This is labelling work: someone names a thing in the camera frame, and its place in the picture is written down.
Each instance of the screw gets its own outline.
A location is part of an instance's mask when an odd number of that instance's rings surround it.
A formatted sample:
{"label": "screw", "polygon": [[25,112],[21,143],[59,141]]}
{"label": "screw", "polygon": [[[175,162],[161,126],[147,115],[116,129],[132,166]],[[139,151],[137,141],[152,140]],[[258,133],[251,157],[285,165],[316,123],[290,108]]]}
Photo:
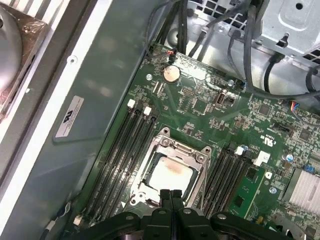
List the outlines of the screw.
{"label": "screw", "polygon": [[226,220],[227,219],[227,217],[225,216],[225,215],[223,215],[223,214],[218,214],[218,219],[221,219],[221,220]]}
{"label": "screw", "polygon": [[152,75],[149,73],[145,76],[145,79],[147,79],[148,81],[152,80]]}
{"label": "screw", "polygon": [[220,26],[220,27],[219,27],[219,32],[220,32],[220,33],[222,33],[224,30],[225,30],[225,27],[224,27],[224,26]]}
{"label": "screw", "polygon": [[183,210],[183,213],[184,214],[190,214],[192,211],[190,210],[190,209],[185,209],[185,210]]}
{"label": "screw", "polygon": [[233,81],[232,79],[230,79],[230,80],[228,81],[228,86],[229,86],[229,87],[232,87],[234,84],[235,84],[235,81]]}
{"label": "screw", "polygon": [[277,189],[275,187],[270,187],[269,192],[271,194],[276,194],[277,193]]}
{"label": "screw", "polygon": [[204,158],[204,156],[202,156],[202,155],[198,155],[198,156],[196,157],[196,160],[197,160],[198,162],[202,162],[203,160],[205,160],[205,158]]}
{"label": "screw", "polygon": [[284,59],[283,59],[283,61],[284,61],[284,62],[288,62],[288,61],[289,61],[289,57],[288,57],[288,56],[285,56]]}
{"label": "screw", "polygon": [[27,25],[24,25],[24,26],[22,27],[22,31],[24,31],[26,34],[29,33],[30,30],[31,30],[30,27],[27,26]]}
{"label": "screw", "polygon": [[78,62],[78,58],[75,55],[70,55],[66,61],[69,64],[76,64]]}
{"label": "screw", "polygon": [[134,219],[133,216],[126,216],[126,217],[125,217],[125,220],[132,220],[132,219]]}
{"label": "screw", "polygon": [[169,145],[169,141],[167,139],[163,139],[162,142],[161,142],[161,145],[166,147],[166,146]]}

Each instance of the sticker label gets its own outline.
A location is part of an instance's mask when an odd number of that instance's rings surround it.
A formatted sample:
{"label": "sticker label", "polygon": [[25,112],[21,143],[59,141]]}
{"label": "sticker label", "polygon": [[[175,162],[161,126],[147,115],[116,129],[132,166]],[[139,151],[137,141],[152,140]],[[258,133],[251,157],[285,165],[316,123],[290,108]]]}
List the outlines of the sticker label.
{"label": "sticker label", "polygon": [[62,137],[68,136],[83,102],[84,102],[84,98],[79,96],[73,97],[69,105],[69,108],[62,119],[62,123],[55,135],[56,138],[62,138]]}

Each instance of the ul logo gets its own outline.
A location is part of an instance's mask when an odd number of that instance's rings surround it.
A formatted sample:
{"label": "ul logo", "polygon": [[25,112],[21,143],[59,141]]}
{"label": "ul logo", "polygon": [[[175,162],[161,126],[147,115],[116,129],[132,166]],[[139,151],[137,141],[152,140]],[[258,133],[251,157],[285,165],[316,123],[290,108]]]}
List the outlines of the ul logo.
{"label": "ul logo", "polygon": [[70,117],[71,117],[71,115],[72,115],[73,112],[74,112],[74,111],[72,110],[72,111],[68,111],[68,112],[66,113],[65,118],[64,118],[64,120],[63,120],[63,123],[64,123],[64,124],[70,120]]}

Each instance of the ram slot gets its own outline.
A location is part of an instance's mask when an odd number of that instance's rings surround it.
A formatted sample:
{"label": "ram slot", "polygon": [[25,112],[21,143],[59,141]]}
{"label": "ram slot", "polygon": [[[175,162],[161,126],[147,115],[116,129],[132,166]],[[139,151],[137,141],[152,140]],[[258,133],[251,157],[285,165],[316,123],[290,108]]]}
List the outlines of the ram slot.
{"label": "ram slot", "polygon": [[230,170],[230,178],[225,183],[224,188],[222,189],[220,195],[217,197],[218,201],[214,208],[212,208],[209,212],[209,216],[216,212],[225,211],[228,207],[228,203],[230,202],[230,198],[234,195],[234,192],[237,190],[237,183],[243,177],[243,171],[245,168],[245,163],[241,159],[235,159],[234,167]]}
{"label": "ram slot", "polygon": [[96,218],[97,213],[99,213],[99,209],[101,208],[101,203],[103,203],[103,199],[105,197],[105,192],[109,187],[109,182],[111,181],[114,172],[117,169],[117,166],[120,163],[121,156],[123,155],[125,151],[125,147],[130,141],[130,136],[132,135],[133,131],[136,129],[137,122],[140,119],[141,111],[138,109],[135,109],[133,111],[133,117],[131,118],[132,121],[130,125],[128,126],[128,129],[125,131],[123,137],[119,141],[119,144],[116,146],[116,149],[112,155],[110,155],[110,161],[107,163],[107,167],[105,168],[105,171],[103,173],[103,180],[101,182],[101,190],[99,191],[99,194],[97,195],[95,199],[95,203],[93,206],[93,209],[91,212],[89,212],[89,215],[92,216],[93,219]]}
{"label": "ram slot", "polygon": [[135,151],[132,153],[130,157],[129,164],[127,165],[127,171],[124,172],[122,175],[122,181],[119,181],[119,185],[114,188],[113,192],[109,195],[109,201],[106,202],[104,209],[102,211],[102,221],[110,218],[115,214],[115,210],[120,204],[120,200],[122,195],[124,194],[124,191],[126,187],[128,186],[129,180],[139,163],[139,160],[142,156],[143,149],[145,146],[148,144],[149,140],[151,140],[152,133],[153,133],[153,128],[156,122],[156,117],[152,116],[150,120],[148,121],[147,126],[145,126],[144,130],[139,131],[139,136],[137,141],[135,142]]}
{"label": "ram slot", "polygon": [[223,184],[225,184],[224,180],[226,176],[228,176],[230,169],[232,168],[234,162],[232,158],[228,155],[224,157],[224,161],[219,166],[219,170],[215,175],[214,182],[212,183],[212,187],[208,189],[207,197],[205,198],[205,208],[203,209],[204,215],[208,215],[210,210],[212,209],[215,201],[217,201],[218,193],[221,188],[223,188]]}
{"label": "ram slot", "polygon": [[224,210],[230,206],[232,199],[234,199],[235,193],[237,192],[238,187],[240,186],[240,183],[242,181],[242,179],[244,178],[244,176],[246,175],[248,169],[249,169],[250,165],[247,162],[243,162],[241,169],[238,173],[238,177],[236,179],[236,181],[234,181],[232,183],[232,190],[233,192],[230,193],[230,195],[226,198],[226,204],[225,204],[225,208]]}
{"label": "ram slot", "polygon": [[96,199],[102,189],[103,181],[105,180],[104,174],[107,172],[107,168],[108,168],[108,166],[110,166],[109,164],[112,164],[112,162],[109,162],[108,160],[118,150],[117,149],[118,144],[126,136],[126,132],[129,128],[129,126],[132,124],[133,116],[134,116],[133,109],[132,108],[128,109],[128,111],[125,114],[125,117],[124,117],[124,120],[121,124],[120,129],[117,131],[116,139],[114,140],[114,142],[111,145],[110,151],[103,158],[103,161],[102,161],[103,167],[99,171],[99,174],[98,174],[96,181],[94,183],[94,186],[93,186],[93,190],[92,190],[90,197],[87,201],[85,211],[84,211],[85,215],[89,214],[94,207]]}
{"label": "ram slot", "polygon": [[230,161],[230,156],[227,154],[223,154],[222,157],[219,157],[217,163],[215,164],[212,174],[210,175],[210,182],[206,185],[207,187],[204,191],[204,213],[209,210],[209,205],[211,205],[212,198],[215,196],[230,164],[232,164],[232,162]]}
{"label": "ram slot", "polygon": [[99,208],[98,213],[100,216],[98,216],[97,219],[99,221],[104,220],[104,216],[106,215],[106,211],[108,211],[109,205],[113,201],[113,195],[114,192],[117,190],[119,183],[122,181],[122,176],[128,166],[131,165],[133,158],[132,155],[134,153],[135,147],[137,146],[137,143],[139,141],[139,138],[141,136],[141,132],[143,131],[144,127],[146,126],[146,120],[144,117],[141,117],[139,124],[137,125],[135,131],[133,132],[133,135],[131,136],[132,141],[128,143],[126,146],[126,151],[123,153],[120,159],[120,164],[118,166],[117,171],[114,173],[112,177],[111,184],[109,183],[109,188],[105,192],[105,198],[102,201],[102,204]]}
{"label": "ram slot", "polygon": [[213,166],[204,191],[203,213],[207,218],[225,211],[249,168],[247,158],[222,150]]}

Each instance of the wire bundle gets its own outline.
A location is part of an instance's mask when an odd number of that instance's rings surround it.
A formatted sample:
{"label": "wire bundle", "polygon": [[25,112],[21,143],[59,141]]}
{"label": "wire bundle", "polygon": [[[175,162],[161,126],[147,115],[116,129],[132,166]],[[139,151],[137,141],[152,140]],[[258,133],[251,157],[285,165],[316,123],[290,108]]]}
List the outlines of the wire bundle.
{"label": "wire bundle", "polygon": [[300,106],[299,103],[293,101],[291,103],[291,112],[294,112],[299,106]]}

